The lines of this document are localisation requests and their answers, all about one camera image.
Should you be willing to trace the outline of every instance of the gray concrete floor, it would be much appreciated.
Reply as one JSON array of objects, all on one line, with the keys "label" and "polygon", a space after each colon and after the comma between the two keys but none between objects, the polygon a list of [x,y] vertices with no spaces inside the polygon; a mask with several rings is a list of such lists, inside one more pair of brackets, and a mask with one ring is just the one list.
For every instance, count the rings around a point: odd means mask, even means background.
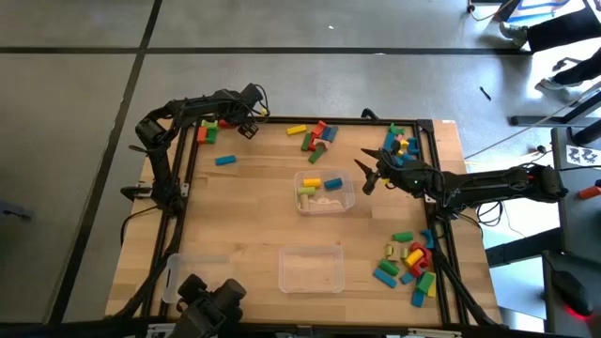
[{"label": "gray concrete floor", "polygon": [[[136,47],[146,1],[6,0],[0,52],[9,46]],[[497,23],[463,15],[464,1],[356,0],[164,2],[154,47],[510,48]],[[479,14],[495,7],[478,8]],[[131,203],[119,188],[137,181],[143,157],[133,127],[168,100],[266,87],[276,115],[453,119],[464,153],[516,132],[510,115],[548,115],[579,91],[536,83],[564,56],[593,43],[534,57],[496,55],[162,54],[147,55],[100,201],[66,320],[104,313],[119,256],[118,229]],[[29,223],[0,218],[0,321],[42,321],[75,239],[85,199],[131,71],[133,54],[0,54],[0,198],[37,212]],[[493,98],[488,101],[482,86]],[[549,142],[529,131],[473,159],[498,161]]]}]

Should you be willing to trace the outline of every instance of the wooden table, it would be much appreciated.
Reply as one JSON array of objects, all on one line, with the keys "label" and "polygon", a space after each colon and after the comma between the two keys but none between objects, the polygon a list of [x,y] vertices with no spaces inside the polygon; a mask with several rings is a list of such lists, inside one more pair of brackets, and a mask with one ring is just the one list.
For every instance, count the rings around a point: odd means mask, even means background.
[{"label": "wooden table", "polygon": [[[435,121],[443,170],[465,173],[457,128],[453,121]],[[438,326],[437,300],[411,306],[414,284],[395,289],[372,276],[391,234],[426,228],[424,204],[381,182],[371,196],[362,193],[364,175],[353,159],[375,166],[361,147],[382,146],[387,128],[340,126],[334,143],[316,164],[301,151],[303,136],[287,136],[289,125],[261,125],[252,140],[234,130],[222,130],[215,145],[202,145],[196,160],[180,252],[225,254],[234,264],[236,279],[247,289],[242,300],[242,322],[368,326]],[[174,145],[169,149],[173,159]],[[181,176],[186,168],[184,150]],[[234,164],[216,166],[214,159],[235,154]],[[344,168],[353,179],[356,204],[346,213],[302,216],[294,202],[293,176],[304,170]],[[142,178],[151,181],[146,161]],[[132,212],[151,207],[139,200]],[[106,314],[120,310],[146,278],[161,213],[152,211],[132,219],[116,269]],[[480,230],[453,221],[462,280],[488,315],[500,321]],[[340,245],[344,250],[345,289],[339,294],[286,294],[278,287],[278,253],[292,245]],[[446,281],[451,318],[457,322],[453,288]],[[153,313],[158,312],[164,276],[157,283]],[[169,312],[178,318],[175,307]]]}]

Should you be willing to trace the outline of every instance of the transparent plastic bin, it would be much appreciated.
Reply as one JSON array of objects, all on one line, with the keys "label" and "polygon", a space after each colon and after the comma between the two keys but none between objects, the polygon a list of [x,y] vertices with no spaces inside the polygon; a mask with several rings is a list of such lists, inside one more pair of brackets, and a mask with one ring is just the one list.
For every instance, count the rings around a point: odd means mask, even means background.
[{"label": "transparent plastic bin", "polygon": [[[338,177],[342,178],[342,187],[337,190],[326,191],[323,183]],[[315,195],[309,196],[309,208],[303,209],[297,189],[302,188],[302,182],[306,178],[321,178],[321,187],[316,189]],[[296,173],[294,175],[294,195],[297,208],[303,214],[345,212],[355,205],[353,181],[348,171],[341,169],[313,170]]]},{"label": "transparent plastic bin", "polygon": [[191,274],[200,277],[208,285],[207,290],[221,286],[228,278],[234,278],[234,265],[228,255],[199,255],[174,253],[167,259],[168,279],[162,291],[162,300],[173,304],[179,300],[179,287]]},{"label": "transparent plastic bin", "polygon": [[342,247],[280,249],[280,290],[285,293],[338,293],[345,288]]}]

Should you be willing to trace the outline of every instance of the blue wooden block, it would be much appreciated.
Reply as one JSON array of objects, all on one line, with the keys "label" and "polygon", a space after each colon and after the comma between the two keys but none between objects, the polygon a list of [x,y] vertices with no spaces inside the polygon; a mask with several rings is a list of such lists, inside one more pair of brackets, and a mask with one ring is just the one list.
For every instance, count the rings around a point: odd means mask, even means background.
[{"label": "blue wooden block", "polygon": [[215,159],[215,165],[224,165],[224,164],[233,163],[235,161],[236,161],[235,155],[223,156],[223,157]]},{"label": "blue wooden block", "polygon": [[330,131],[331,131],[331,127],[324,128],[323,131],[321,132],[321,136],[319,136],[319,138],[322,140],[330,141],[328,139],[330,137]]},{"label": "blue wooden block", "polygon": [[407,272],[406,274],[401,276],[400,280],[401,280],[402,284],[407,284],[407,283],[413,281],[413,278],[415,278],[415,277],[413,277],[411,272]]},{"label": "blue wooden block", "polygon": [[384,149],[393,150],[393,142],[396,135],[391,132],[386,133],[386,138],[384,139]]},{"label": "blue wooden block", "polygon": [[413,159],[413,157],[407,153],[401,155],[401,160],[403,161],[413,161],[415,159]]},{"label": "blue wooden block", "polygon": [[432,231],[430,229],[424,229],[420,231],[420,234],[425,237],[425,248],[434,249],[434,239],[432,238]]},{"label": "blue wooden block", "polygon": [[417,147],[417,139],[415,137],[409,137],[407,141],[409,142],[409,146],[407,147],[409,155],[418,155],[420,149]]},{"label": "blue wooden block", "polygon": [[415,289],[413,291],[413,297],[411,297],[411,305],[416,307],[422,307],[424,305],[425,293]]},{"label": "blue wooden block", "polygon": [[328,139],[327,141],[333,142],[334,141],[334,137],[336,136],[336,132],[338,132],[338,126],[331,126],[328,127],[330,130],[328,131]]},{"label": "blue wooden block", "polygon": [[342,178],[338,177],[335,179],[327,180],[323,182],[323,186],[324,188],[326,188],[326,190],[340,189],[342,187]]},{"label": "blue wooden block", "polygon": [[391,277],[388,273],[384,272],[383,269],[375,269],[374,277],[381,280],[384,284],[389,286],[390,288],[394,288],[396,286],[396,281],[393,277]]}]

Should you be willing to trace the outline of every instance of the red light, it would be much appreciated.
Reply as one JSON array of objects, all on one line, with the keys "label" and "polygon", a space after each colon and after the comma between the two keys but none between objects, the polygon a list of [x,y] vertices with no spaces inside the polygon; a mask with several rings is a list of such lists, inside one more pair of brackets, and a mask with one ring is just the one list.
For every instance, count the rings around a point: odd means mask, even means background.
[{"label": "red light", "polygon": [[572,317],[578,320],[586,321],[588,318],[591,317],[590,315],[579,315],[576,313],[576,311],[572,310],[572,308],[567,305],[564,306],[564,309],[568,314],[570,314]]}]

